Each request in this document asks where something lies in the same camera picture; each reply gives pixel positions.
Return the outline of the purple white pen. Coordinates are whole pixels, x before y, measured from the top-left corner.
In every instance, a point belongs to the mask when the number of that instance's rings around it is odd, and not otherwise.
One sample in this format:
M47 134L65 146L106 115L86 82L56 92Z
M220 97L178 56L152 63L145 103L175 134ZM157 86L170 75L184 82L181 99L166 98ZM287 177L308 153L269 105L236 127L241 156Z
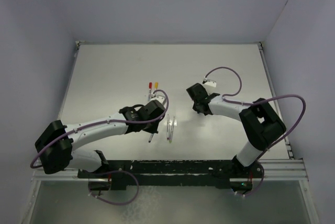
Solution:
M170 140L170 115L166 116L166 139Z

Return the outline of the green white pen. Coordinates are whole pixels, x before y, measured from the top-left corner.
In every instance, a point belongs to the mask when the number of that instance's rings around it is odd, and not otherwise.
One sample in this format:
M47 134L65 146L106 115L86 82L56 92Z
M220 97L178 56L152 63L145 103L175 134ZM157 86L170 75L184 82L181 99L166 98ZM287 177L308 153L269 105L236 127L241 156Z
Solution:
M175 116L172 119L172 124L171 124L171 129L170 129L170 135L169 135L169 143L172 143L173 132L174 132L174 125L175 125Z

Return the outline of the red white pen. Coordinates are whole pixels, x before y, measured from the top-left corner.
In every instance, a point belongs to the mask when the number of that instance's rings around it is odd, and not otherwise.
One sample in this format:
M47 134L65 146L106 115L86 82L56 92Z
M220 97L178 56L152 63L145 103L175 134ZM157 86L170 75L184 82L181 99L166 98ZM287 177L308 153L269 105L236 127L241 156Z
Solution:
M148 90L148 102L151 100L152 89Z

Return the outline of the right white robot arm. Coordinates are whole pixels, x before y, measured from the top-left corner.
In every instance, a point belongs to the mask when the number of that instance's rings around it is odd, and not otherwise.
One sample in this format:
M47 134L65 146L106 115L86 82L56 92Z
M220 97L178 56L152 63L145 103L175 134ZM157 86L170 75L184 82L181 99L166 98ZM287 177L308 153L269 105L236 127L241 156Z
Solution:
M205 85L196 83L186 89L193 101L193 110L199 114L225 116L242 123L248 142L232 159L233 173L246 177L251 165L286 131L286 126L272 106L260 98L246 105L238 101L229 103L218 93L208 94Z

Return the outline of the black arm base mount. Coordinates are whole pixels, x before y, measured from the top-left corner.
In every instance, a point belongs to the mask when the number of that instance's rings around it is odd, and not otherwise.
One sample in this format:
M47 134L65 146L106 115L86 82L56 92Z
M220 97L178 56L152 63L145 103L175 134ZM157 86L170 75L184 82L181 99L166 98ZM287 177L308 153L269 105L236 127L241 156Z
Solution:
M94 173L78 172L89 188L125 190L128 186L210 186L217 189L252 189L262 178L258 163L243 168L231 160L109 160Z

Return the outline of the yellow white pen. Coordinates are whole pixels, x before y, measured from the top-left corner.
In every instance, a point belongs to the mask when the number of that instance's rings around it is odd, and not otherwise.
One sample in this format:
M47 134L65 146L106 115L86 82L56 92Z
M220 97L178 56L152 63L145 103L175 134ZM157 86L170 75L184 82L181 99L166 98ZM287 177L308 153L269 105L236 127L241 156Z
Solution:
M159 83L158 83L158 82L155 82L155 84L154 84L154 89L153 89L153 92L152 92L152 97L155 96L155 93L156 93L156 91L157 91L157 89L158 89L158 86L159 86Z

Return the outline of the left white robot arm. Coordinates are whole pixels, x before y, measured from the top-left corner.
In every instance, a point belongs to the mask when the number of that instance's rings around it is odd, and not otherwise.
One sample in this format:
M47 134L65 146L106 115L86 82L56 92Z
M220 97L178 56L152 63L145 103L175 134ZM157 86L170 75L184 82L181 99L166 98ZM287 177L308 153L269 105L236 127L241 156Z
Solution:
M126 106L115 114L91 122L64 125L60 120L53 121L35 142L37 155L30 167L38 168L35 162L40 161L39 166L46 174L71 168L102 178L110 171L103 152L85 151L82 147L104 138L134 132L157 133L168 107L153 99L146 105Z

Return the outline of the black white pen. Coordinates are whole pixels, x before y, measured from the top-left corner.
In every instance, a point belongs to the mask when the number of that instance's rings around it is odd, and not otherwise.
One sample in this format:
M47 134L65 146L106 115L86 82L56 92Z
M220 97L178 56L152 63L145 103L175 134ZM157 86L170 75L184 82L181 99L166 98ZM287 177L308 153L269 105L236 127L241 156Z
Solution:
M151 135L150 135L149 140L148 140L149 143L151 143L151 141L152 141L152 139L153 139L153 136L154 136L154 134L151 134Z

